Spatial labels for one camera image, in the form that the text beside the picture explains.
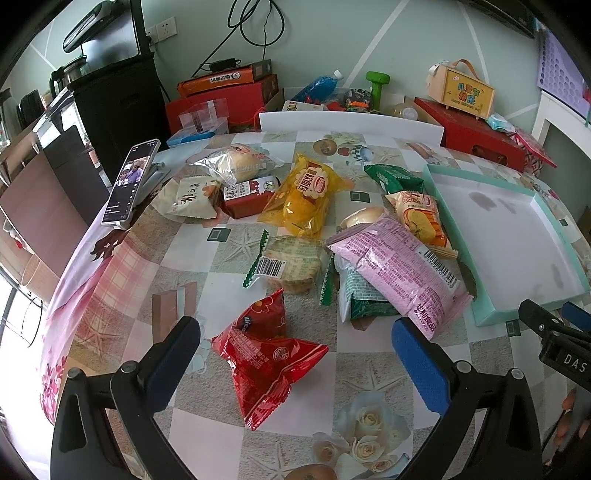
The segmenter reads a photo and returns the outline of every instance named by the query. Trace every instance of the smartphone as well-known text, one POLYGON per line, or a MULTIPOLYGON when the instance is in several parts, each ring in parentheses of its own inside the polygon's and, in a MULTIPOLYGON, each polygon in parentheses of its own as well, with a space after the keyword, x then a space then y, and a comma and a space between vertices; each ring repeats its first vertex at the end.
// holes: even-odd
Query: smartphone
POLYGON ((135 207, 139 187, 148 174, 159 147, 158 139, 148 140, 131 147, 111 190, 103 216, 103 225, 114 225, 129 219, 135 207))

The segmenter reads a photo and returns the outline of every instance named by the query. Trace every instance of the white shelf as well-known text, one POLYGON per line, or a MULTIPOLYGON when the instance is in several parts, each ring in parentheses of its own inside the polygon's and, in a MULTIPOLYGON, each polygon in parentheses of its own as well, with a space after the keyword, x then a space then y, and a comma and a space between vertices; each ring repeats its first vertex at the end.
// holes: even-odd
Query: white shelf
POLYGON ((569 137, 585 155, 591 158, 591 125, 585 127, 585 120, 565 103, 542 92, 538 115, 535 118, 532 135, 544 144, 550 124, 569 137))

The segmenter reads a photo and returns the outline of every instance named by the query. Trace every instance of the pink snack package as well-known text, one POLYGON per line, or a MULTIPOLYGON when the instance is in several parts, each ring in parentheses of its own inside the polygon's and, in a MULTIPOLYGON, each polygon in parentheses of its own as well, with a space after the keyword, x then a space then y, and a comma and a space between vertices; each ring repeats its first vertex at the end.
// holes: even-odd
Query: pink snack package
POLYGON ((338 233, 326 244, 429 340, 438 325, 457 319, 472 301, 464 283, 388 215, 338 233))

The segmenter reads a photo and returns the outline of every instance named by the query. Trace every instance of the white tray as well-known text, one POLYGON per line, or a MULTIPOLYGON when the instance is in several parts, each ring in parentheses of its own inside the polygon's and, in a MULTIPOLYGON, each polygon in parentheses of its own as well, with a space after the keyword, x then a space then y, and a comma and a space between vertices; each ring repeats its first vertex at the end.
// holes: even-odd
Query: white tray
POLYGON ((475 277, 477 325, 518 318, 525 299, 554 310, 590 290, 562 226, 536 192, 434 165, 424 177, 452 245, 475 277))

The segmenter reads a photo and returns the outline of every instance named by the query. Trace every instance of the red snack bag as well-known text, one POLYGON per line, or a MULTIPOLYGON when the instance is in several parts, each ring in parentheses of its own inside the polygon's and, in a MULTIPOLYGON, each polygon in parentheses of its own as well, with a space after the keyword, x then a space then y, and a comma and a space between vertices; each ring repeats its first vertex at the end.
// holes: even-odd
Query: red snack bag
POLYGON ((238 329, 242 333, 248 332, 249 335, 259 340, 285 338, 287 330, 285 328, 283 289, 253 303, 228 328, 230 327, 238 329))
POLYGON ((251 305, 212 339, 212 348, 232 368, 240 411, 251 430, 256 430, 285 401, 291 384, 306 375, 329 350, 326 345, 285 338, 282 289, 251 305), (281 336, 271 339, 279 331, 281 336), (264 337, 256 337, 255 332, 264 337))

